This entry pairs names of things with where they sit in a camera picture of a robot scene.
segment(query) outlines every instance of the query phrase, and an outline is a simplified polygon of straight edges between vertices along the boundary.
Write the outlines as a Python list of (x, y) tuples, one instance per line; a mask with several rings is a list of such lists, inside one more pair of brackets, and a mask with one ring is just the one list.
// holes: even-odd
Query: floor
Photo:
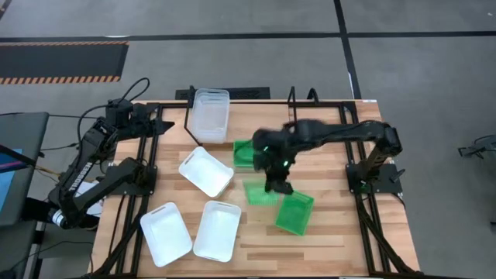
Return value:
[[(492, 134), (496, 126), (491, 112), (496, 33), (484, 33), (496, 30), (496, 2), (342, 0), (346, 26), (336, 16), (336, 2), (12, 0), (0, 19), (0, 39), (132, 35), (135, 40), (120, 82), (4, 85), (0, 112), (80, 115), (121, 96), (141, 77), (151, 80), (141, 99), (172, 99), (176, 89), (190, 84), (269, 86), (272, 98), (286, 97), (295, 86), (299, 98), (313, 87), (320, 98), (377, 99), (403, 143), (396, 161), (406, 169), (401, 182), (420, 267), (427, 274), (495, 278), (496, 234), (489, 226), (496, 214), (494, 161), (460, 158), (456, 148)], [(349, 35), (342, 38), (344, 28)], [(328, 35), (257, 40), (164, 36), (210, 33)], [(76, 119), (50, 118), (43, 146), (73, 143), (75, 125)], [(63, 170), (73, 157), (74, 150), (53, 151), (40, 163)], [(53, 183), (37, 175), (30, 195), (45, 198)], [(58, 233), (50, 231), (51, 236)], [(45, 260), (41, 277), (82, 275), (90, 249), (62, 249), (63, 258)]]

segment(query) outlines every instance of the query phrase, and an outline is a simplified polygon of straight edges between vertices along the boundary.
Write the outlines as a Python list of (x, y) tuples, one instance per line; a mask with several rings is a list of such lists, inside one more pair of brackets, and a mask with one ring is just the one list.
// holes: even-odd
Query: green plastic bin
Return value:
[(249, 205), (277, 205), (281, 194), (274, 191), (265, 192), (264, 181), (243, 181), (246, 200)]
[(234, 167), (253, 169), (253, 143), (251, 140), (237, 140), (234, 142), (232, 157)]
[(313, 203), (314, 198), (297, 191), (292, 195), (285, 195), (277, 215), (276, 226), (303, 236), (312, 214)]

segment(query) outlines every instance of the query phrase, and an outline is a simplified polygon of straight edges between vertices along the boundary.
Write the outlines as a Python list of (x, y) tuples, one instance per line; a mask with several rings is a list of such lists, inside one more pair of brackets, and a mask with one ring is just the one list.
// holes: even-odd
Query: wooden tabletop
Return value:
[[(359, 120), (382, 120), (376, 102), (356, 101)], [(232, 102), (229, 108), (228, 142), (205, 145), (204, 148), (228, 167), (233, 167), (233, 140), (251, 138), (260, 127), (280, 129), (292, 119), (287, 105), (247, 105)], [(298, 108), (298, 119), (321, 119), (340, 123), (336, 108)], [(163, 120), (176, 125), (159, 138), (156, 165), (159, 176), (148, 211), (166, 202), (174, 202), (195, 240), (205, 203), (210, 198), (178, 173), (181, 162), (196, 147), (194, 140), (183, 128), (185, 109), (164, 110)], [(147, 141), (146, 150), (151, 140)], [(126, 157), (136, 157), (139, 140), (119, 143), (116, 163)], [(289, 180), (293, 188), (315, 199), (312, 216), (304, 236), (296, 236), (274, 225), (277, 207), (258, 207), (246, 204), (242, 180), (264, 177), (263, 174), (236, 173), (232, 183), (218, 199), (238, 205), (243, 213), (236, 234), (232, 259), (220, 263), (197, 257), (191, 251), (166, 267), (155, 267), (150, 251), (143, 241), (138, 277), (200, 277), (200, 276), (338, 276), (367, 275), (363, 244), (353, 196), (348, 191), (345, 173), (347, 163), (344, 143), (330, 143), (309, 152), (300, 153), (291, 168)], [(384, 236), (398, 255), (411, 268), (419, 265), (401, 203), (389, 194), (376, 195)], [(93, 261), (95, 269), (108, 256), (112, 229), (120, 197), (107, 198), (98, 227)], [(127, 201), (122, 207), (115, 244), (120, 239)], [(381, 268), (377, 243), (370, 235), (374, 259)], [(124, 271), (129, 271), (134, 237), (126, 253)]]

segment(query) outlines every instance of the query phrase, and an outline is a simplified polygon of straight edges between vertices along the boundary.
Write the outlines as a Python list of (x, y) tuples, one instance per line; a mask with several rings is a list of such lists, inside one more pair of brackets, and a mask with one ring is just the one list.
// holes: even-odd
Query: white plastic bin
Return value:
[(199, 146), (181, 163), (179, 173), (210, 198), (217, 198), (233, 179), (234, 170)]
[(241, 208), (225, 202), (205, 204), (193, 247), (198, 257), (226, 263), (233, 257), (234, 242), (241, 219)]
[(229, 92), (198, 89), (193, 104), (191, 132), (201, 143), (224, 143), (229, 121)]
[(148, 212), (139, 221), (153, 263), (163, 267), (191, 251), (193, 242), (173, 202)]

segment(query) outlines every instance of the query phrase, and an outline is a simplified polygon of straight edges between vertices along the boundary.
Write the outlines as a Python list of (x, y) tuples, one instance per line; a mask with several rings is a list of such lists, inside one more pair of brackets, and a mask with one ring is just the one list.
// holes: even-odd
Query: orange and black hazard stripe mat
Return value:
[(0, 84), (119, 81), (129, 42), (0, 43)]

